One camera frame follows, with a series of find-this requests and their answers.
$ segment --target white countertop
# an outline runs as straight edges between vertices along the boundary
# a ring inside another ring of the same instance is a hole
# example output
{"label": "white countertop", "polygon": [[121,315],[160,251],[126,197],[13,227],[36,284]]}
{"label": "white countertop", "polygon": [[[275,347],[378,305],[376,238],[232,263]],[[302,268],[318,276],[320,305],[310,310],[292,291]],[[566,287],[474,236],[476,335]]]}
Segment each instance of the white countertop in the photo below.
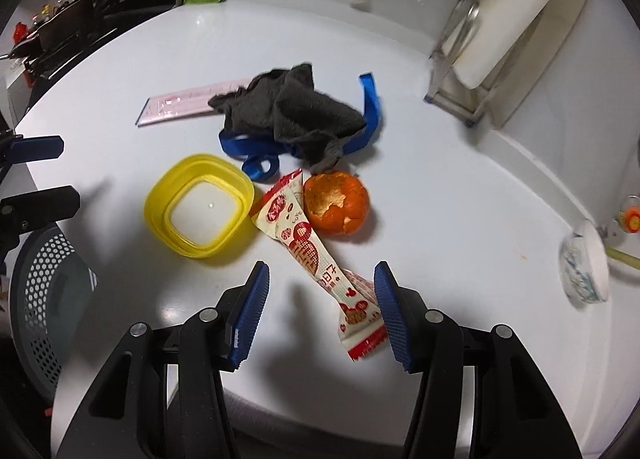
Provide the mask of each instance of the white countertop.
{"label": "white countertop", "polygon": [[[569,226],[476,152],[459,121],[421,101],[423,54],[337,20],[227,2],[182,6],[110,42],[57,83],[17,129],[65,140],[58,160],[31,163],[30,172],[38,188],[71,184],[81,194],[81,211],[61,227],[99,280],[58,384],[53,450],[131,324],[180,324],[244,283],[257,259],[270,265],[271,291],[249,359],[223,375],[225,389],[312,427],[404,441],[420,378],[404,374],[386,346],[351,362],[336,335],[338,306],[282,245],[247,222],[228,250],[195,261],[166,248],[143,220],[146,194],[171,166],[198,152],[224,157],[220,117],[138,129],[149,96],[304,61],[313,63],[318,90],[360,110],[358,75],[372,72],[383,106],[379,139],[346,158],[369,189],[372,214],[352,239],[325,240],[338,264],[371,277],[386,260],[401,285],[460,325],[510,325],[583,443],[609,308],[578,309],[562,292],[557,254]],[[281,157],[283,173],[296,166]],[[472,382],[466,387],[468,394]],[[467,395],[460,446],[469,441],[471,416]]]}

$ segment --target yellow plastic container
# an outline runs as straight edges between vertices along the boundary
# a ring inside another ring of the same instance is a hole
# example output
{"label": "yellow plastic container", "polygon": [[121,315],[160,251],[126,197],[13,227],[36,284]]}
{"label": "yellow plastic container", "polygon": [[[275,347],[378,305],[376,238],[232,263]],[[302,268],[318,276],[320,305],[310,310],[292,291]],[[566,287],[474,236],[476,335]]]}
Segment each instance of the yellow plastic container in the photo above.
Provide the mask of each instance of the yellow plastic container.
{"label": "yellow plastic container", "polygon": [[201,259],[220,251],[254,203],[239,168],[195,154],[171,168],[146,196],[145,221],[173,251]]}

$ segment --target blue strap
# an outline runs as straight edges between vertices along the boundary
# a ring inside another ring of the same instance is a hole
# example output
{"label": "blue strap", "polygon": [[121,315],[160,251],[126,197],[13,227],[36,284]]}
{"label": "blue strap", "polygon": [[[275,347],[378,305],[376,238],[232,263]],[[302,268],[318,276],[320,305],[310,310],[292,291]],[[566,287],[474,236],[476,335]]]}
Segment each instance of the blue strap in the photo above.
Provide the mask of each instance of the blue strap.
{"label": "blue strap", "polygon": [[[366,126],[359,136],[352,138],[344,146],[344,153],[350,154],[363,149],[370,142],[380,123],[380,102],[376,94],[376,83],[373,75],[367,73],[360,76],[360,83],[364,90],[364,119]],[[300,149],[292,144],[274,141],[271,136],[236,136],[224,130],[218,135],[222,150],[234,158],[244,158],[242,171],[251,181],[262,182],[275,176],[280,169],[280,154],[291,154],[298,158]]]}
{"label": "blue strap", "polygon": [[360,83],[364,91],[364,120],[366,125],[362,134],[351,138],[344,146],[343,151],[345,154],[357,152],[369,145],[380,123],[380,101],[376,93],[376,82],[373,80],[373,75],[371,73],[360,75]]}

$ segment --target gray basket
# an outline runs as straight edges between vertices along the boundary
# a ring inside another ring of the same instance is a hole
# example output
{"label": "gray basket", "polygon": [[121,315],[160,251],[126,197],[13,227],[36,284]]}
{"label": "gray basket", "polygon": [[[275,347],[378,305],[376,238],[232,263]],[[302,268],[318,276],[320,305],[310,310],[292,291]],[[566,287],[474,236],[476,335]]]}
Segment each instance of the gray basket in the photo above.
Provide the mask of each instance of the gray basket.
{"label": "gray basket", "polygon": [[15,262],[9,291],[12,336],[25,372],[47,401],[53,401],[96,283],[56,225],[31,233]]}

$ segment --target snack wrapper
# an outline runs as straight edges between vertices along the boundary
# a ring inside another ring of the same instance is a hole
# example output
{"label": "snack wrapper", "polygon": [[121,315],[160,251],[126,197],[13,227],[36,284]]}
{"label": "snack wrapper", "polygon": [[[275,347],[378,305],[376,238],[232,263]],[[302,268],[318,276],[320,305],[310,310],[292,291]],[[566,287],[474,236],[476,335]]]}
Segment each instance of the snack wrapper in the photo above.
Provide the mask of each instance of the snack wrapper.
{"label": "snack wrapper", "polygon": [[352,283],[335,263],[306,219],[302,190],[302,169],[298,169],[262,196],[250,216],[262,232],[287,246],[309,275],[338,301],[338,336],[351,359],[357,360],[386,340],[372,284],[349,271]]}

